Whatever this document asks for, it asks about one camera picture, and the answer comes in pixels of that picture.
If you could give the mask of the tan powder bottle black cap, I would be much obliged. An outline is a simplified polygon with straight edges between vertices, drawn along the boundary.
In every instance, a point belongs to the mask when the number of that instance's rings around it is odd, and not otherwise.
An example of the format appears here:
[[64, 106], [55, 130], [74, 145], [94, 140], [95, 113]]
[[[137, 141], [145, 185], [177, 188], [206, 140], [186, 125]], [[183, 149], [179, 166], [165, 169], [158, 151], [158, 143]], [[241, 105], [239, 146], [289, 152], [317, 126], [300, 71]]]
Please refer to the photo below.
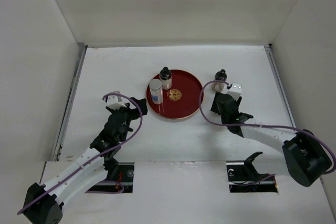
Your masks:
[[218, 81], [227, 80], [226, 70], [221, 69], [220, 71], [216, 72], [214, 80], [216, 80], [216, 82], [212, 83], [212, 90], [214, 92], [222, 92], [224, 88], [226, 87], [226, 84], [223, 82], [218, 82]]

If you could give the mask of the blue-label jar silver lid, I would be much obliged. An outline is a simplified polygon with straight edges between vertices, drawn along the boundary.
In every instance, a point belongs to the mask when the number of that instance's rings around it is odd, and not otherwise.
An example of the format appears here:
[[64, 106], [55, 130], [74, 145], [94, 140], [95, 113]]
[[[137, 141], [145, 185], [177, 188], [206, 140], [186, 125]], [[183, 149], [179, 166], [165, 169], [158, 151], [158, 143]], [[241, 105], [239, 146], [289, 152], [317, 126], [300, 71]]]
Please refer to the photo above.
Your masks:
[[163, 102], [163, 88], [160, 79], [152, 79], [149, 83], [150, 94], [154, 104]]

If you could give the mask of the white-filled bottle black cap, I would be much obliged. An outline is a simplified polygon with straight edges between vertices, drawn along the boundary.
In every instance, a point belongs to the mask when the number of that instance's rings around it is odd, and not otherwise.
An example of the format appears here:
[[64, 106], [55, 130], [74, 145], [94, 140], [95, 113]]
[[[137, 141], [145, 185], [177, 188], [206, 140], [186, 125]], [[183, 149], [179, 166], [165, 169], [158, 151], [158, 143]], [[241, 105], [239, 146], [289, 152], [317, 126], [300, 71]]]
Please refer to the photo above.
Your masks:
[[159, 73], [162, 89], [169, 90], [172, 87], [172, 73], [168, 67], [164, 67]]

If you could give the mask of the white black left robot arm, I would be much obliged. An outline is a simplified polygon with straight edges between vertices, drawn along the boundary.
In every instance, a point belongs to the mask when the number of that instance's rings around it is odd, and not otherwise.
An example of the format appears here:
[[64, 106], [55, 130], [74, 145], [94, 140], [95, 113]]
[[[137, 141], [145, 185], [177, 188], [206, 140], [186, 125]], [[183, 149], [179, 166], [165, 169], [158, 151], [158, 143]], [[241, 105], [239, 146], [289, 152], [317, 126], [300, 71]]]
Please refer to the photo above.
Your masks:
[[97, 183], [113, 181], [118, 175], [119, 163], [114, 159], [121, 146], [136, 135], [130, 124], [147, 115], [147, 100], [128, 98], [122, 103], [122, 94], [105, 95], [106, 108], [111, 113], [103, 130], [90, 146], [65, 170], [40, 185], [32, 184], [26, 193], [24, 206], [18, 211], [31, 223], [59, 223], [70, 203]]

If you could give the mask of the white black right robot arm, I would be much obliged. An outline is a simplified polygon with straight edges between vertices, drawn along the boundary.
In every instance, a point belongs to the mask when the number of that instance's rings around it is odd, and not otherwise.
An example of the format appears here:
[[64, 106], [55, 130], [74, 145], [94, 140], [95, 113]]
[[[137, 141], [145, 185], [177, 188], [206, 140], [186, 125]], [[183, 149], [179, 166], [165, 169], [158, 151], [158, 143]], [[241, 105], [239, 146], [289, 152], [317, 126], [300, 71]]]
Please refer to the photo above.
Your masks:
[[332, 162], [326, 148], [308, 130], [281, 130], [265, 125], [246, 124], [250, 114], [239, 112], [241, 98], [235, 100], [229, 94], [217, 92], [211, 111], [220, 115], [228, 130], [243, 138], [263, 143], [282, 153], [289, 175], [300, 185], [309, 187], [326, 174]]

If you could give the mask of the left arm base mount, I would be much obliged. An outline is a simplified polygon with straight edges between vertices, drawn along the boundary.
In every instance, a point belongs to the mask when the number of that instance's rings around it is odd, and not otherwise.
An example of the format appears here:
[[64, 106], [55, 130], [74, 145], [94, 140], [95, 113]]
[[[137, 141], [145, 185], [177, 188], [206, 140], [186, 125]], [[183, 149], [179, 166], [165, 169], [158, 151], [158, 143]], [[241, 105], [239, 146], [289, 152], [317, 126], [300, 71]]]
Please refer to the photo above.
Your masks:
[[121, 194], [133, 192], [135, 163], [119, 163], [114, 160], [106, 179], [91, 187], [91, 194]]

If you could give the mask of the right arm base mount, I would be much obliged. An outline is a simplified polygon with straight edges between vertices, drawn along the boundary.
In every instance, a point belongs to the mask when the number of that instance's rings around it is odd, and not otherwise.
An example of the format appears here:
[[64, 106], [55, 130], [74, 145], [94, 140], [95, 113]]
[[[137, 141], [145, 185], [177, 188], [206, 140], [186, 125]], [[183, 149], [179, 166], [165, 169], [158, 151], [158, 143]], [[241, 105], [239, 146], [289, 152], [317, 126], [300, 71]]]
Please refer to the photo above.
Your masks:
[[226, 163], [229, 191], [231, 193], [277, 193], [275, 174], [258, 173], [253, 161], [262, 152], [255, 152], [243, 161]]

